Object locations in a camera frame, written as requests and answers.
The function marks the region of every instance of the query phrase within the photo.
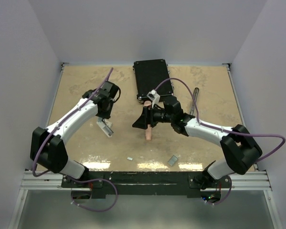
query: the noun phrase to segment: white wall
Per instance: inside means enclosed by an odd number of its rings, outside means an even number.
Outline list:
[[[266,0],[29,0],[64,62],[232,62]]]
[[[30,138],[45,125],[59,60],[27,0],[0,0],[0,229],[7,228]]]
[[[248,128],[286,137],[286,0],[268,0],[232,63],[232,77]],[[259,142],[264,153],[278,143]],[[268,171],[286,228],[286,144],[260,167]]]

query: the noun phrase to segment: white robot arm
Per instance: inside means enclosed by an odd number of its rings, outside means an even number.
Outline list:
[[[89,101],[87,100],[94,90],[87,91],[82,99],[57,122],[45,129],[37,127],[32,135],[31,159],[35,159],[43,141],[54,131],[38,157],[38,164],[54,173],[62,173],[75,179],[81,178],[88,169],[84,165],[69,159],[65,145],[71,136],[94,116],[99,117],[97,124],[105,134],[108,137],[112,136],[113,131],[104,119],[110,118],[113,104],[116,102],[113,99],[118,91],[121,93],[118,86],[107,81]]]
[[[222,148],[225,158],[214,161],[203,171],[196,182],[208,187],[215,180],[231,173],[245,174],[247,170],[262,155],[262,150],[256,141],[250,136],[240,136],[226,131],[249,134],[243,125],[226,127],[211,123],[199,123],[195,116],[183,112],[176,97],[170,96],[164,99],[164,108],[157,105],[157,94],[151,91],[147,95],[152,101],[156,100],[150,107],[144,107],[141,116],[133,124],[133,127],[146,129],[148,125],[155,127],[157,123],[170,123],[175,132],[185,136],[198,137]]]

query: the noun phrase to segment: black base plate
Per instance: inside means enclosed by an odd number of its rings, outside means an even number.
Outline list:
[[[169,195],[200,198],[201,185],[194,182],[194,177],[201,172],[103,172],[90,171],[90,179],[104,178],[111,181],[119,195]],[[221,180],[222,188],[228,188],[225,177]],[[78,184],[70,180],[62,181],[64,188],[89,188],[87,184]],[[107,182],[94,182],[92,198],[105,198],[114,195],[114,189]]]
[[[150,100],[146,95],[163,80],[170,78],[164,59],[136,61],[133,63],[133,70],[138,89],[137,99],[141,103]],[[157,93],[160,95],[160,102],[163,98],[171,96],[173,94],[171,82],[165,82]]]

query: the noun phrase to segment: metal rod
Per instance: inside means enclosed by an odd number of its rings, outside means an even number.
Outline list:
[[[196,87],[194,89],[194,92],[193,92],[193,95],[194,95],[194,99],[195,99],[195,103],[197,103],[197,97],[198,97],[198,93],[199,93],[199,88]],[[190,108],[190,115],[194,115],[194,111],[195,111],[195,106],[194,106],[194,101],[192,101],[192,105],[191,105],[191,108]]]

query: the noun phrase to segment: beige table surface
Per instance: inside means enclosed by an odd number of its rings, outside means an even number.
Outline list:
[[[82,94],[95,89],[111,66],[66,66],[64,68],[50,124],[73,108]],[[108,138],[96,124],[97,117],[87,121],[66,145],[71,159],[90,170],[107,171],[200,171],[212,161],[223,158],[220,147],[202,139],[179,135],[170,124],[159,123],[153,129],[152,141],[145,132],[132,128],[142,112],[136,99],[137,89],[132,66],[113,66],[110,81],[122,90],[114,105],[110,121],[113,137]],[[169,66],[170,76],[184,80],[191,89],[199,87],[197,105],[200,118],[223,126],[241,123],[227,70],[223,66]],[[174,82],[174,94],[188,112],[191,97],[186,88]],[[167,164],[172,155],[178,163]]]

